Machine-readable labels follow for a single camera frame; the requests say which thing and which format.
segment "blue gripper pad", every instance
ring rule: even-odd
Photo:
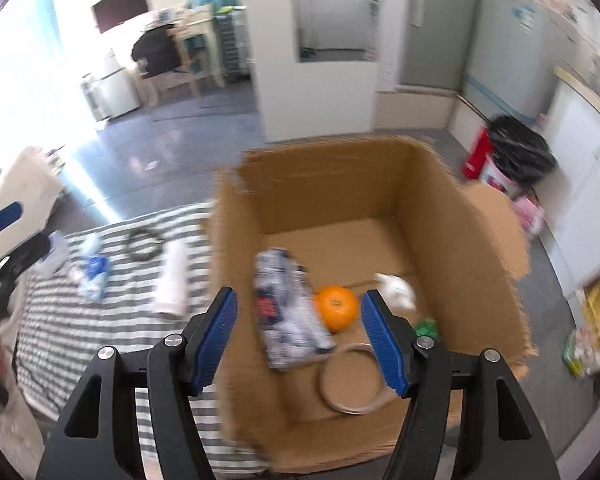
[[[231,291],[224,298],[196,351],[196,364],[191,384],[197,392],[201,392],[214,380],[220,358],[224,353],[224,347],[229,340],[237,316],[238,297],[234,291]]]
[[[0,209],[0,231],[6,229],[22,216],[22,206],[19,202],[13,202],[7,207]]]
[[[402,397],[407,393],[409,382],[404,377],[402,353],[398,343],[368,292],[362,296],[360,310],[362,325],[371,341],[376,360],[384,375],[384,382]]]

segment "black strap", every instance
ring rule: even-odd
[[[141,236],[147,236],[154,238],[154,246],[150,251],[133,251],[131,250],[131,244]],[[133,229],[127,236],[125,242],[125,253],[129,256],[129,259],[135,262],[146,262],[158,256],[162,252],[162,245],[164,244],[164,238],[155,229],[148,227],[137,227]]]

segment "plastic bag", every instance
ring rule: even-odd
[[[314,309],[304,268],[284,249],[256,256],[256,309],[269,367],[285,370],[336,344]]]
[[[546,140],[513,117],[491,121],[488,135],[494,164],[520,186],[532,186],[558,166]]]

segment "plastic container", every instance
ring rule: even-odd
[[[471,153],[466,158],[462,167],[462,174],[469,180],[475,180],[480,176],[480,172],[487,161],[487,155],[493,151],[493,146],[489,140],[489,129],[484,126],[471,148]]]
[[[480,182],[489,184],[489,186],[503,192],[511,199],[522,193],[522,188],[496,167],[491,155],[486,157],[486,162],[480,173]]]

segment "trash can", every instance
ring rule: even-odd
[[[482,165],[480,182],[484,182],[503,192],[512,200],[522,192],[522,188],[516,182],[508,178],[496,167],[493,157],[490,154],[486,156]]]
[[[522,189],[532,186],[558,165],[546,140],[514,117],[495,118],[488,136],[493,145],[490,162]]]

